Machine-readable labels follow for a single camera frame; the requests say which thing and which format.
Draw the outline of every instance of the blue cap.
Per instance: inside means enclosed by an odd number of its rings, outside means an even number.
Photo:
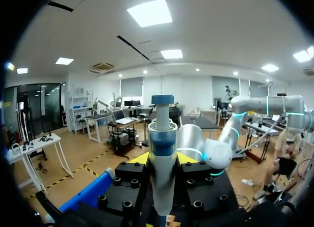
[[[152,104],[171,104],[174,103],[173,95],[153,95]]]

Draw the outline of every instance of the white table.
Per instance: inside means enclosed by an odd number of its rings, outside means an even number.
[[[89,115],[85,117],[86,120],[86,127],[87,127],[87,132],[88,132],[88,137],[92,141],[96,141],[100,143],[100,135],[99,135],[99,128],[98,128],[98,121],[102,119],[109,119],[111,118],[111,114],[99,114],[99,115]],[[89,123],[88,121],[94,121],[95,122],[95,132],[91,133],[89,129]]]
[[[19,152],[18,154],[12,155],[11,157],[8,158],[8,162],[9,162],[10,165],[14,164],[14,163],[16,163],[18,161],[21,161],[21,160],[24,163],[24,166],[26,168],[26,171],[27,171],[30,179],[28,179],[27,181],[19,184],[18,187],[21,189],[24,186],[26,186],[27,184],[34,183],[34,185],[36,186],[38,191],[42,190],[40,181],[38,180],[38,178],[37,178],[36,174],[33,172],[33,170],[28,166],[28,162],[26,161],[26,158],[25,158],[23,153]]]
[[[43,181],[40,179],[39,175],[37,174],[36,169],[34,168],[34,165],[33,165],[32,160],[30,158],[30,154],[32,152],[39,151],[39,150],[43,149],[44,147],[48,147],[50,145],[54,145],[62,168],[73,178],[72,172],[71,172],[71,170],[69,168],[69,165],[68,165],[67,160],[65,159],[65,156],[64,156],[64,153],[63,153],[63,149],[62,149],[62,146],[61,146],[61,143],[60,143],[61,138],[58,135],[53,134],[53,133],[51,134],[51,136],[47,135],[47,138],[48,139],[52,139],[52,140],[49,140],[47,142],[43,142],[43,141],[40,141],[41,137],[37,138],[37,139],[34,139],[32,141],[33,145],[26,145],[26,150],[25,151],[23,151],[23,146],[20,146],[20,150],[21,150],[21,152],[23,154],[23,162],[24,162],[24,165],[26,167],[26,170],[27,170],[28,174],[31,176],[31,179],[34,182],[36,188],[38,190],[45,191],[46,194],[48,194],[48,192],[46,190],[46,187],[45,187]],[[60,158],[60,155],[59,155],[59,151],[57,149],[56,144],[59,145],[59,149],[60,149],[60,152],[61,152],[61,155],[63,157],[63,160],[64,160],[65,164],[63,164],[63,162],[61,161],[61,158]]]

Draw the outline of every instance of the desk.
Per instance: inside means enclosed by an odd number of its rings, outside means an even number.
[[[249,146],[251,144],[253,130],[257,130],[257,131],[262,132],[262,133],[266,133],[269,130],[269,127],[266,127],[266,126],[263,126],[263,125],[262,125],[262,127],[259,127],[259,125],[257,123],[246,122],[245,126],[248,127],[248,133],[247,133],[247,137],[246,137],[245,147],[247,147],[247,146]],[[274,130],[274,129],[271,129],[267,133],[267,135],[266,135],[266,142],[264,144],[264,148],[263,148],[263,151],[262,151],[262,154],[261,154],[260,157],[254,155],[253,153],[251,153],[249,151],[246,151],[246,155],[251,157],[254,161],[256,161],[257,164],[260,164],[263,160],[266,159],[265,155],[266,155],[266,152],[268,150],[268,146],[269,146],[271,137],[277,136],[279,134],[280,134],[280,132],[277,131],[277,130]]]
[[[88,137],[90,140],[92,141],[96,141],[100,143],[100,135],[99,135],[99,128],[98,128],[98,121],[101,119],[106,119],[106,118],[110,118],[111,114],[110,113],[105,113],[105,114],[99,114],[99,115],[89,115],[85,117],[86,120],[86,127],[87,127],[87,132],[88,132]],[[88,121],[95,121],[95,129],[96,131],[91,133],[90,129],[89,129],[89,123]]]
[[[8,157],[7,158],[8,160],[8,163],[11,165],[11,164],[14,164],[18,161],[23,161],[24,163],[24,166],[26,168],[26,171],[30,177],[30,179],[28,179],[27,181],[23,182],[22,184],[19,184],[19,188],[22,188],[24,186],[26,186],[27,184],[30,184],[30,183],[34,183],[35,187],[37,188],[38,191],[41,191],[42,190],[42,185],[40,183],[40,181],[38,180],[38,177],[37,175],[33,172],[33,169],[31,167],[29,167],[29,164],[28,162],[26,161],[26,157],[23,155],[23,153],[18,153],[16,155],[12,155],[11,157]]]
[[[265,126],[267,126],[267,127],[271,127],[274,123],[276,123],[276,122],[275,122],[274,120],[272,120],[272,119],[263,119],[263,124],[264,124]],[[281,126],[279,126],[279,125],[275,125],[274,128],[275,128],[276,130],[283,131],[283,130],[286,128],[286,126],[283,125],[283,126],[281,127]]]
[[[127,147],[130,147],[131,149],[134,146],[138,146],[141,147],[139,145],[136,145],[135,143],[135,128],[134,125],[137,124],[140,120],[134,120],[131,121],[128,124],[119,124],[119,123],[109,123],[108,126],[112,127],[112,131],[110,132],[110,137],[111,137],[111,145],[114,148],[115,154],[118,156],[125,156],[124,154],[127,153],[128,151],[130,151],[130,149],[126,149]],[[128,131],[128,137],[129,137],[129,142],[127,144],[122,144],[120,142],[120,137],[119,135],[122,134],[122,132],[119,132],[119,129],[127,129]]]
[[[47,135],[47,138],[48,139],[52,139],[52,140],[47,141],[47,142],[43,142],[43,141],[40,141],[41,137],[37,138],[37,139],[34,139],[32,141],[34,145],[27,145],[25,151],[23,151],[23,146],[20,146],[20,150],[22,151],[22,154],[24,156],[23,162],[25,164],[25,167],[26,167],[26,169],[30,169],[30,171],[27,170],[28,174],[33,173],[36,176],[36,178],[37,178],[37,180],[38,180],[38,182],[39,182],[39,184],[41,186],[40,190],[44,190],[46,194],[48,194],[48,192],[47,192],[47,190],[45,188],[45,185],[42,182],[42,180],[40,179],[39,175],[37,174],[37,172],[36,172],[36,170],[34,168],[34,165],[32,163],[32,160],[30,158],[30,154],[32,152],[41,150],[44,147],[48,147],[50,145],[54,145],[62,168],[73,178],[72,172],[71,172],[71,170],[69,168],[69,165],[68,165],[67,160],[65,159],[65,156],[64,156],[64,153],[63,153],[63,149],[62,149],[62,146],[61,146],[61,143],[60,143],[61,138],[58,135],[53,134],[53,133],[51,134],[51,136]],[[60,158],[60,155],[59,155],[56,143],[59,144],[60,152],[61,152],[61,155],[63,157],[63,160],[64,160],[66,168],[65,168],[63,162],[61,161],[61,158]]]
[[[194,124],[200,127],[204,131],[210,131],[210,139],[213,140],[213,131],[219,130],[219,127],[216,126],[213,122],[208,120],[207,118],[203,116],[199,116],[198,118],[195,118],[193,116],[180,116],[180,125],[186,125],[186,124]]]

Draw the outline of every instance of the ceiling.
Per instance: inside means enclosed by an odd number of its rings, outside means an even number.
[[[277,0],[166,0],[173,22],[145,28],[127,9],[153,0],[53,1],[74,11],[45,6],[29,25],[11,60],[18,68],[28,67],[29,76],[79,74],[95,63],[109,62],[115,70],[103,78],[142,76],[143,69],[148,75],[228,77],[238,71],[242,79],[287,83],[307,79],[302,70],[313,67],[313,61],[299,63],[293,58],[311,42]],[[159,51],[169,49],[181,49],[183,58],[165,61]],[[74,61],[55,65],[59,57]],[[280,70],[261,70],[268,63]],[[9,77],[23,75],[10,72]]]

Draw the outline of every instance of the workbench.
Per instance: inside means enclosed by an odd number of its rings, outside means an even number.
[[[88,133],[88,137],[90,140],[92,141],[96,141],[96,142],[99,142],[100,143],[100,135],[99,135],[99,126],[98,126],[98,121],[99,120],[102,120],[102,119],[106,119],[106,120],[109,120],[111,119],[111,113],[105,113],[105,114],[98,114],[98,115],[89,115],[89,116],[86,116],[84,117],[85,120],[86,120],[86,127],[87,127],[87,133]],[[94,121],[95,122],[95,132],[91,133],[90,132],[90,128],[89,128],[89,123],[88,121]]]
[[[246,122],[245,126],[248,128],[246,142],[245,142],[245,147],[250,146],[250,144],[251,144],[253,130],[259,131],[259,132],[261,132],[263,134],[266,133],[269,130],[269,127],[266,127],[264,125],[259,127],[259,125],[257,123]],[[269,143],[271,141],[271,137],[278,136],[279,134],[280,134],[280,132],[277,131],[277,130],[274,130],[274,129],[271,129],[267,133],[266,141],[265,141],[265,144],[264,144],[264,148],[263,148],[263,151],[262,151],[262,154],[261,154],[260,157],[254,155],[253,153],[251,153],[249,151],[246,151],[246,155],[249,156],[250,158],[252,158],[258,164],[260,164],[263,160],[266,159],[265,156],[266,156],[266,152],[268,150]]]
[[[203,116],[199,116],[197,118],[186,115],[180,116],[180,125],[183,126],[186,124],[194,124],[200,127],[203,131],[209,131],[210,132],[209,138],[211,140],[213,140],[214,136],[213,132],[215,130],[219,130],[219,127],[215,125],[215,123],[211,122],[210,120]]]

